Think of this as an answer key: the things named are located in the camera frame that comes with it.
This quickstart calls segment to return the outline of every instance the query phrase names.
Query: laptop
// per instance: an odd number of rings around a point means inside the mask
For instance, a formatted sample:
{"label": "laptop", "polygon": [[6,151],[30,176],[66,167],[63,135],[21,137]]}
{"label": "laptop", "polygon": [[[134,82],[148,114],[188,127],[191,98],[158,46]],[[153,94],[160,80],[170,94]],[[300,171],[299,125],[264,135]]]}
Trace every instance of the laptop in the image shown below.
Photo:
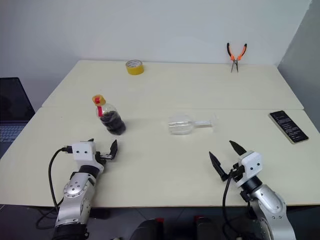
{"label": "laptop", "polygon": [[0,158],[35,115],[18,77],[0,78]]}

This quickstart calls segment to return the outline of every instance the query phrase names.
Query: laptop screen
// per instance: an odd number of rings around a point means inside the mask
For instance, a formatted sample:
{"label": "laptop screen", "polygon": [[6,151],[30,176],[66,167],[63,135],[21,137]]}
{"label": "laptop screen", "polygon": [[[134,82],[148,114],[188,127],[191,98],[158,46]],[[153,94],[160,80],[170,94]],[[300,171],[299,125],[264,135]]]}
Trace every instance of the laptop screen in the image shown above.
{"label": "laptop screen", "polygon": [[0,78],[0,120],[2,123],[28,122],[35,111],[17,77]]}

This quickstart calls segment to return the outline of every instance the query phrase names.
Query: pliers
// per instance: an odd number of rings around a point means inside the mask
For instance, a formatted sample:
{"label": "pliers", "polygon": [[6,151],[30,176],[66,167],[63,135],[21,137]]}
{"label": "pliers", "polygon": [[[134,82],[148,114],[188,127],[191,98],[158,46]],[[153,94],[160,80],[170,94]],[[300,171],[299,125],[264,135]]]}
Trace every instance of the pliers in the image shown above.
{"label": "pliers", "polygon": [[230,50],[230,44],[229,43],[226,44],[226,50],[228,51],[230,59],[233,61],[232,67],[231,67],[231,73],[232,73],[232,69],[234,68],[234,65],[236,66],[236,71],[239,72],[239,70],[238,70],[238,61],[240,61],[242,56],[245,54],[245,52],[247,50],[247,44],[245,44],[243,46],[242,53],[237,58],[235,58],[235,56],[232,54],[232,52]]}

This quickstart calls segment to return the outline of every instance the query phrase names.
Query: black cable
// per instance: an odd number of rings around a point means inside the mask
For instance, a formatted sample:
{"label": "black cable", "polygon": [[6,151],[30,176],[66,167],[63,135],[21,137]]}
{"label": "black cable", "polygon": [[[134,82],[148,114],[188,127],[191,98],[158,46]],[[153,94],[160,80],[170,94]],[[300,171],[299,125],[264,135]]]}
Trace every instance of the black cable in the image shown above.
{"label": "black cable", "polygon": [[[62,203],[62,201],[63,201],[63,199],[61,199],[61,201],[60,201],[59,203],[57,203],[57,206],[59,206],[59,205]],[[53,228],[55,227],[55,225],[40,226],[39,223],[40,223],[43,219],[45,219],[45,218],[53,219],[53,217],[48,217],[48,215],[51,214],[51,213],[52,213],[52,214],[58,214],[58,212],[55,212],[55,213],[54,213],[54,211],[56,211],[56,208],[55,208],[55,207],[51,208],[51,210],[48,211],[47,213],[44,213],[44,214],[36,221],[36,223],[35,223],[36,229],[39,229],[39,230],[53,229]]]}
{"label": "black cable", "polygon": [[[246,206],[246,212],[245,212],[244,214],[240,215],[240,216],[236,216],[236,217],[233,217],[233,218],[229,219],[229,222],[231,223],[231,222],[233,222],[233,221],[235,221],[235,220],[237,220],[237,219],[242,218],[242,217],[245,216],[245,215],[249,215],[249,214],[250,214],[250,213],[249,213],[249,212],[250,212],[250,207],[251,207],[251,206],[250,206],[250,202],[248,201],[247,206]],[[226,239],[231,240],[230,237],[228,236],[227,232],[226,232],[226,226],[227,226],[227,223],[225,222],[225,223],[222,225],[222,232],[223,232],[223,234],[224,234],[224,236],[225,236]]]}
{"label": "black cable", "polygon": [[44,213],[39,207],[31,207],[32,209],[37,210],[44,218],[46,219],[56,219],[57,216],[48,216],[48,214],[57,214],[56,212],[49,212],[49,213]]}
{"label": "black cable", "polygon": [[49,163],[48,178],[49,178],[50,192],[51,192],[51,196],[52,196],[52,201],[53,201],[54,207],[51,210],[49,210],[47,213],[43,213],[39,208],[35,208],[42,215],[35,223],[35,227],[37,229],[44,230],[44,229],[52,229],[52,228],[55,227],[54,225],[51,225],[51,226],[39,226],[39,223],[45,218],[47,218],[47,219],[57,219],[57,217],[50,217],[48,215],[49,214],[58,214],[59,213],[59,205],[63,202],[64,199],[62,198],[61,201],[59,203],[57,203],[56,196],[55,196],[55,191],[54,191],[54,186],[53,186],[53,183],[52,183],[52,176],[51,176],[52,164],[54,163],[54,160],[55,160],[56,156],[58,155],[58,153],[60,153],[62,151],[63,152],[70,152],[69,148],[70,148],[70,146],[62,147],[62,148],[58,149],[54,153],[54,155],[52,156],[51,161]]}
{"label": "black cable", "polygon": [[58,155],[58,153],[60,153],[64,148],[60,148],[59,150],[57,150],[54,155],[51,158],[51,161],[49,163],[49,168],[48,168],[48,176],[49,176],[49,185],[50,185],[50,191],[51,191],[51,196],[52,196],[52,200],[53,200],[53,204],[55,207],[56,212],[59,212],[59,208],[58,208],[58,204],[57,204],[57,200],[55,197],[55,192],[54,192],[54,187],[52,184],[52,178],[51,178],[51,168],[52,168],[52,164],[54,163],[54,160],[56,158],[56,156]]}
{"label": "black cable", "polygon": [[235,229],[230,221],[228,220],[228,215],[227,215],[227,209],[226,209],[226,198],[227,198],[227,193],[228,193],[228,189],[229,189],[229,185],[230,185],[230,182],[231,182],[231,179],[232,179],[232,175],[231,175],[231,172],[229,174],[229,177],[228,177],[228,180],[226,182],[226,185],[225,185],[225,189],[224,189],[224,193],[223,193],[223,198],[222,198],[222,213],[223,213],[223,218],[224,218],[224,221],[225,223],[229,226],[230,229],[232,229],[238,236],[240,236],[240,232]]}

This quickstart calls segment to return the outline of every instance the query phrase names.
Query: yellow tape roll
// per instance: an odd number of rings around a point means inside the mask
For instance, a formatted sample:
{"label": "yellow tape roll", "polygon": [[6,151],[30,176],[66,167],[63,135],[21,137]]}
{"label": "yellow tape roll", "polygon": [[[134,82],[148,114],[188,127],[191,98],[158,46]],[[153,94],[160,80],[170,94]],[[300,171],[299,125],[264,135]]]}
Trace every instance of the yellow tape roll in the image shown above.
{"label": "yellow tape roll", "polygon": [[126,70],[131,75],[139,75],[144,72],[144,65],[140,60],[127,61],[125,66],[126,66]]}

